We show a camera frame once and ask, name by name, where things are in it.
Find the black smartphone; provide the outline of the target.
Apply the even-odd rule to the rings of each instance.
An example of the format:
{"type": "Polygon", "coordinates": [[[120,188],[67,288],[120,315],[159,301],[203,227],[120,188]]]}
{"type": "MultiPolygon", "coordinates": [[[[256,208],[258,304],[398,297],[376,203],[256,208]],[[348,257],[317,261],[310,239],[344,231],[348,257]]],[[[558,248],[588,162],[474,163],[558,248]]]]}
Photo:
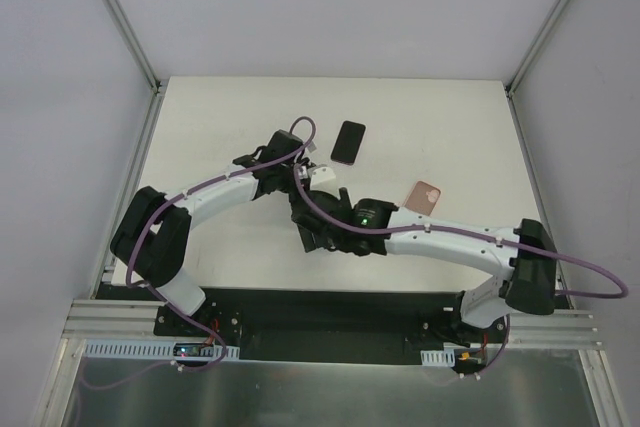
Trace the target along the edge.
{"type": "Polygon", "coordinates": [[[361,123],[345,120],[334,143],[330,159],[334,162],[353,165],[357,159],[366,126],[361,123]]]}

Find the pink phone case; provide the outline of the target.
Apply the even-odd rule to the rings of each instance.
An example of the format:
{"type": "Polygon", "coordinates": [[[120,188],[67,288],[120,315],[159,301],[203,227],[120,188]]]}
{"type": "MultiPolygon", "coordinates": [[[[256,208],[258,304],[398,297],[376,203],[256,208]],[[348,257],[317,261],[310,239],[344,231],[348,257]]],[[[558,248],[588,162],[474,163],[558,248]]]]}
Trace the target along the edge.
{"type": "Polygon", "coordinates": [[[419,215],[430,216],[441,196],[441,190],[425,181],[417,181],[402,206],[419,215]]]}

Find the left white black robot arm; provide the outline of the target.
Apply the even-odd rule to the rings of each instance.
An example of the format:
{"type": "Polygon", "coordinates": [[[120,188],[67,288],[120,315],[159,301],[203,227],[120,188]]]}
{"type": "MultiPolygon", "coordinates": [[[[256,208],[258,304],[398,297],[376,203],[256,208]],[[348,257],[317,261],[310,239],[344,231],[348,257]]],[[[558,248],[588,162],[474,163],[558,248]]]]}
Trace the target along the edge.
{"type": "Polygon", "coordinates": [[[126,266],[125,284],[164,301],[188,335],[218,339],[206,294],[183,267],[190,232],[227,209],[284,190],[294,160],[311,143],[278,130],[267,145],[235,159],[212,179],[173,195],[150,186],[138,190],[109,245],[126,266]]]}

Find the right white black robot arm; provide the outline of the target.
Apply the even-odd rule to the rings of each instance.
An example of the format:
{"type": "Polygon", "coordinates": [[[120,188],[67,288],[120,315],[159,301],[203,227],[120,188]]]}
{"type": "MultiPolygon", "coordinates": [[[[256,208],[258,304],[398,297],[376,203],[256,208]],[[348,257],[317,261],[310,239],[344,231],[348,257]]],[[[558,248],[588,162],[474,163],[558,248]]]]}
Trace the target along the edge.
{"type": "Polygon", "coordinates": [[[426,257],[488,274],[457,294],[443,324],[433,324],[452,343],[473,341],[514,312],[548,316],[555,310],[556,249],[537,220],[523,219],[515,228],[464,227],[377,199],[352,204],[346,190],[334,196],[302,189],[288,197],[308,252],[426,257]]]}

